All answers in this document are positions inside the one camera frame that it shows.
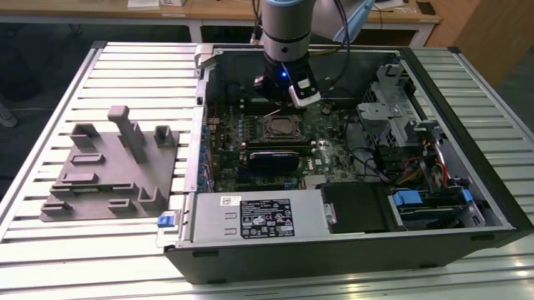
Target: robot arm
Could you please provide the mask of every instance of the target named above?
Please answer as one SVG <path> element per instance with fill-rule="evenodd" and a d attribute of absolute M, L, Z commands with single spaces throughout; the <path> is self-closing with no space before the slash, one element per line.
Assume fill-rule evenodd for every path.
<path fill-rule="evenodd" d="M 341 0 L 352 41 L 375 0 Z M 308 64 L 309 33 L 344 41 L 344 22 L 333 0 L 263 0 L 265 71 L 255 89 L 267 99 L 296 108 L 320 100 L 320 88 Z"/>

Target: floor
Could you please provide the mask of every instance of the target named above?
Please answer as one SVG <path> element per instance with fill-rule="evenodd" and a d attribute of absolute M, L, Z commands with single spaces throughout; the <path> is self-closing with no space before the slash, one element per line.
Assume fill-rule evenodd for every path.
<path fill-rule="evenodd" d="M 247 27 L 205 27 L 204 40 L 212 43 L 247 43 Z M 0 126 L 0 199 L 8 190 L 33 143 L 41 133 L 53 108 L 70 83 L 93 41 L 188 42 L 184 26 L 81 26 L 73 34 L 68 25 L 0 24 L 0 54 L 2 46 L 14 46 L 29 66 L 40 92 L 26 101 L 4 101 L 18 119 L 14 128 Z M 510 107 L 534 129 L 534 52 L 518 64 L 498 87 Z"/>

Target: cardboard box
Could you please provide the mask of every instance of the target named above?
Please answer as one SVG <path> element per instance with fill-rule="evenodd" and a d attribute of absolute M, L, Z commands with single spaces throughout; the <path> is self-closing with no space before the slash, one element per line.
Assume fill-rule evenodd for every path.
<path fill-rule="evenodd" d="M 160 0 L 161 5 L 182 6 L 186 0 Z"/>

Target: power supply label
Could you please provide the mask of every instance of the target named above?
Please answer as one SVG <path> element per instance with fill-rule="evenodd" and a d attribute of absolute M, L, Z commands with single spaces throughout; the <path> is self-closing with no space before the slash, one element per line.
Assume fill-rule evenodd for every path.
<path fill-rule="evenodd" d="M 240 212 L 244 239 L 295 235 L 289 199 L 241 201 Z"/>

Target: blue latch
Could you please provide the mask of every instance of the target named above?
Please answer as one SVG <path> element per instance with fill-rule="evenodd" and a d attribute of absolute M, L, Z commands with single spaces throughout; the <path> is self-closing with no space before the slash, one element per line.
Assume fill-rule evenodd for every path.
<path fill-rule="evenodd" d="M 461 190 L 461 196 L 465 199 L 465 202 L 471 202 L 472 201 L 472 195 L 471 195 L 471 192 L 467 189 Z"/>
<path fill-rule="evenodd" d="M 396 206 L 403 204 L 421 204 L 423 199 L 420 198 L 417 191 L 397 191 L 395 195 L 392 195 L 392 200 Z"/>
<path fill-rule="evenodd" d="M 174 227 L 174 216 L 158 216 L 157 218 L 157 227 L 168 228 Z"/>

